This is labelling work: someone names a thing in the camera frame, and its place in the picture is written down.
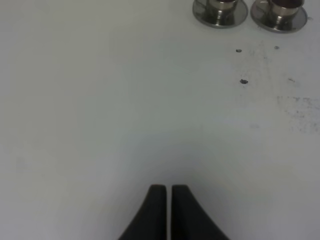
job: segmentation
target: white surface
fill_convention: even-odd
[[[154,183],[232,240],[319,238],[320,1],[289,35],[191,6],[0,3],[2,240],[115,240]]]

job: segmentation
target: table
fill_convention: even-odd
[[[304,7],[283,35],[206,27],[192,0],[1,3],[1,239],[117,239],[151,184],[188,184],[232,240],[317,239],[320,1]]]

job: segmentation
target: metal saucer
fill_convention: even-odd
[[[206,0],[195,0],[193,2],[192,12],[199,22],[209,27],[227,29],[243,23],[248,16],[249,10],[243,0],[239,0],[234,11],[223,15],[222,17],[217,17],[209,13],[206,6]]]
[[[274,33],[294,33],[302,29],[307,21],[308,15],[303,7],[300,7],[293,19],[283,24],[276,24],[268,19],[269,3],[267,0],[256,0],[251,8],[251,17],[263,29]]]

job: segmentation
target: black object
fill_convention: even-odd
[[[167,190],[152,185],[142,206],[119,240],[167,239]]]
[[[186,185],[172,187],[171,239],[228,240]]]
[[[167,191],[152,185],[140,210],[119,240],[167,239]],[[229,240],[186,185],[172,187],[171,240]]]

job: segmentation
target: dark spot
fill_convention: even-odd
[[[242,83],[242,84],[248,84],[248,81],[247,81],[247,80],[244,80],[244,79],[241,79],[241,80],[240,80],[240,83]]]

